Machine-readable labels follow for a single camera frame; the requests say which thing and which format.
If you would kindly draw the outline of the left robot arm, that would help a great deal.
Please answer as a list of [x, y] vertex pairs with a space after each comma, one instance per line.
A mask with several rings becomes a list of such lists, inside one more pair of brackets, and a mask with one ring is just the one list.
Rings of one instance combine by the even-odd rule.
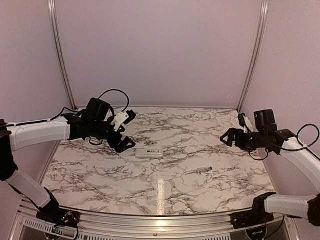
[[123, 136], [125, 125], [136, 118], [133, 110], [115, 113], [112, 106], [91, 98], [80, 112], [60, 113], [58, 116], [39, 121], [6, 123], [0, 121], [0, 180], [19, 194], [24, 195], [53, 223], [63, 219], [58, 201], [46, 188], [19, 170], [13, 153], [26, 147], [62, 140], [92, 139], [107, 141], [110, 148], [122, 153], [136, 144]]

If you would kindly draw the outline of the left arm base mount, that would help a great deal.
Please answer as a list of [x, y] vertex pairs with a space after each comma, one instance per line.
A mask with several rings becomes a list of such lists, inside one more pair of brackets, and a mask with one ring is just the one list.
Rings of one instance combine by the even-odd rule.
[[57, 226], [66, 226], [76, 228], [80, 219], [80, 213], [74, 210], [67, 210], [59, 208], [55, 212], [38, 211], [36, 218], [55, 224]]

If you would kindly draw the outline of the white remote control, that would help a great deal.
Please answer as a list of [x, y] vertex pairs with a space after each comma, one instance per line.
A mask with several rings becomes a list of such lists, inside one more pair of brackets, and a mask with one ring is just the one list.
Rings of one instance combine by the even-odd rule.
[[161, 159], [164, 156], [162, 149], [139, 148], [135, 151], [135, 157], [138, 159]]

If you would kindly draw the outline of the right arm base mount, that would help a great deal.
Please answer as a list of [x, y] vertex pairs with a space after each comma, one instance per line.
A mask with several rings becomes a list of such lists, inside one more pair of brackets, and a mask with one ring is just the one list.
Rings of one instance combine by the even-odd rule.
[[271, 213], [259, 214], [254, 213], [252, 210], [246, 210], [232, 213], [230, 219], [233, 228], [236, 230], [266, 224], [272, 222], [275, 218]]

